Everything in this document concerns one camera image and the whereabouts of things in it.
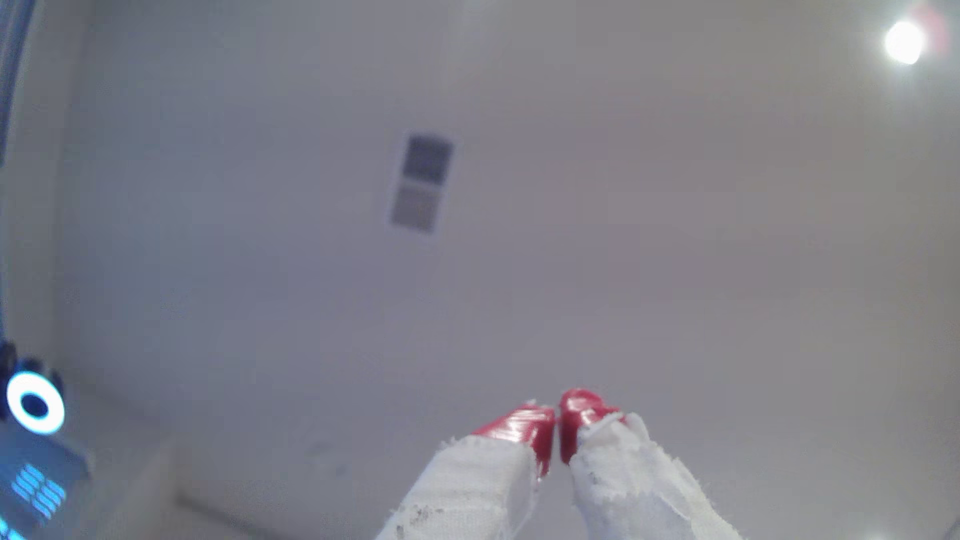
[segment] white fabric sleeve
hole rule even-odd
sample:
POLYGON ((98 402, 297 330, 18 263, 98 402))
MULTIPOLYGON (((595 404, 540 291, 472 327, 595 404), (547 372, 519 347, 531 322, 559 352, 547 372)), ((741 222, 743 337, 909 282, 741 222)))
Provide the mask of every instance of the white fabric sleeve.
POLYGON ((467 436, 433 457, 376 540, 512 540, 538 484, 530 447, 467 436))
POLYGON ((636 414, 609 414, 577 439, 570 471, 590 540, 742 540, 636 414))

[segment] ceiling light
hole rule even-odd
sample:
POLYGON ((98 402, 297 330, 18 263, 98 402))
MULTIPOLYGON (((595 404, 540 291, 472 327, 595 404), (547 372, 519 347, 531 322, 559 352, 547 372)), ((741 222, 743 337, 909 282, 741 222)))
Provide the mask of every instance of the ceiling light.
POLYGON ((883 46, 893 60, 912 65, 926 48, 926 33, 917 23, 902 20, 887 32, 883 46))
POLYGON ((60 389, 39 373, 21 371, 7 383, 7 406, 21 426, 38 435, 56 433, 65 409, 60 389))

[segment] white ceiling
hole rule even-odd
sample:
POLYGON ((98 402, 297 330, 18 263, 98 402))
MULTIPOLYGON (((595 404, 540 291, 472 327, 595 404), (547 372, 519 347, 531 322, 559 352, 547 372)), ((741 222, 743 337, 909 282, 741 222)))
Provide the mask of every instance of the white ceiling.
MULTIPOLYGON (((99 0, 60 347, 289 536, 372 537, 440 440, 587 385, 752 538, 939 538, 960 96, 881 57, 901 8, 99 0), (385 226, 409 129, 459 142, 431 238, 385 226)), ((526 539, 584 537, 555 471, 526 539)))

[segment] white wall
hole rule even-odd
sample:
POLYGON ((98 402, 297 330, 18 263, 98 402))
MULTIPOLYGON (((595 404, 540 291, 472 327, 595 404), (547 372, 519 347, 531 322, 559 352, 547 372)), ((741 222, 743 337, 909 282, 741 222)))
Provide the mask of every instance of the white wall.
POLYGON ((66 111, 92 0, 40 0, 14 94, 0 169, 3 300, 19 349, 58 359, 54 336, 57 173, 66 111))
POLYGON ((164 520, 155 540, 252 540, 253 537, 183 506, 164 520))

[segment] air vent grille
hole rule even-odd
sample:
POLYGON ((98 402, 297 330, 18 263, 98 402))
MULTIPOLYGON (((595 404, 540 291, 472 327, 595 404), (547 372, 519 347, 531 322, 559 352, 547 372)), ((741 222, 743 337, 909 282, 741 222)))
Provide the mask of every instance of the air vent grille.
POLYGON ((410 135, 396 197, 391 209, 393 225, 433 233, 444 196, 453 144, 436 135, 410 135))

